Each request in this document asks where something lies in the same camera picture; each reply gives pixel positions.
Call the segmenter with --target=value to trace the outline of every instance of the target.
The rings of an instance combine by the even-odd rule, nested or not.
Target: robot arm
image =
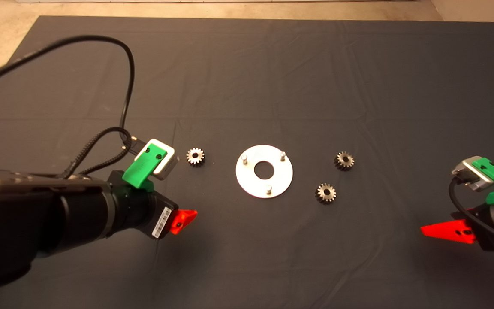
[[[36,256],[49,256],[135,228],[159,240],[196,216],[112,171],[108,181],[0,170],[0,285],[20,278]]]
[[[479,156],[463,160],[452,171],[449,197],[459,210],[452,213],[454,221],[421,227],[425,236],[473,244],[478,241],[484,251],[494,251],[494,192],[486,202],[473,209],[464,209],[455,197],[455,187],[468,186],[473,191],[483,191],[494,185],[494,163]]]

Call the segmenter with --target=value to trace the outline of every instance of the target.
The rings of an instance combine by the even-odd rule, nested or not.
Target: black cable
[[[67,179],[71,176],[71,174],[74,174],[75,170],[77,167],[85,160],[89,152],[93,149],[94,145],[98,142],[99,139],[101,139],[104,135],[110,133],[110,132],[119,132],[125,135],[126,140],[124,141],[125,143],[125,148],[115,157],[111,158],[110,160],[104,161],[101,164],[97,164],[93,167],[90,167],[86,170],[83,170],[80,172],[82,175],[87,175],[89,173],[94,172],[95,170],[100,170],[101,168],[105,168],[107,166],[110,166],[117,161],[121,160],[123,157],[126,156],[126,154],[129,152],[129,149],[131,148],[131,134],[123,129],[122,127],[108,127],[107,129],[104,129],[97,135],[95,135],[81,150],[81,152],[77,155],[77,157],[70,162],[70,165],[64,170],[61,174],[57,176],[57,178],[61,179]]]
[[[102,35],[80,35],[80,36],[67,37],[66,39],[61,39],[54,43],[51,43],[48,46],[39,49],[38,51],[34,51],[32,53],[24,55],[23,57],[16,59],[15,61],[2,65],[0,67],[0,77],[20,67],[21,65],[24,65],[36,58],[39,58],[42,55],[45,55],[46,53],[49,53],[50,51],[53,51],[59,47],[63,47],[65,45],[70,45],[73,43],[88,42],[88,41],[112,43],[123,48],[123,50],[127,54],[127,58],[129,59],[129,84],[127,86],[127,94],[125,94],[125,102],[123,103],[123,110],[121,111],[121,119],[119,121],[119,126],[125,128],[125,118],[127,117],[127,110],[129,109],[129,102],[131,100],[133,85],[135,83],[135,60],[133,59],[133,53],[131,49],[125,43],[123,43],[118,39],[114,39],[113,37],[102,36]],[[125,142],[126,136],[124,135],[124,133],[120,133],[120,136],[122,141]]]
[[[458,178],[453,178],[451,180],[451,183],[449,183],[449,198],[451,198],[451,202],[453,202],[455,208],[458,209],[458,211],[460,211],[463,215],[465,215],[469,219],[469,221],[475,223],[476,225],[479,225],[494,236],[493,227],[490,227],[485,222],[481,221],[480,219],[478,219],[478,217],[472,215],[472,213],[462,207],[461,203],[457,199],[457,196],[455,195],[455,186],[458,184],[460,184]]]

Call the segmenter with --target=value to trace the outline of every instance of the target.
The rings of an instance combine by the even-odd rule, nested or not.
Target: gear teeth
[[[337,198],[337,191],[330,184],[321,184],[316,189],[316,199],[323,204],[331,203],[335,198]]]
[[[193,167],[201,166],[205,162],[205,153],[201,148],[192,148],[186,153],[186,160]]]
[[[335,156],[334,163],[339,170],[350,170],[354,165],[355,160],[348,152],[341,151]]]

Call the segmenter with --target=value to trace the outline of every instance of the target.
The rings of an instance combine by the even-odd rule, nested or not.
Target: center hole
[[[255,165],[255,174],[260,178],[260,179],[268,179],[274,176],[274,167],[272,164],[266,161],[261,161],[258,162]]]

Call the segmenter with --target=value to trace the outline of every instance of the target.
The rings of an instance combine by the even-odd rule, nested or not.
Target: concrete floor
[[[0,0],[0,65],[8,61],[40,15],[137,16],[166,18],[246,18],[325,20],[488,20],[487,0],[294,3],[17,3]],[[470,3],[479,16],[471,17]]]

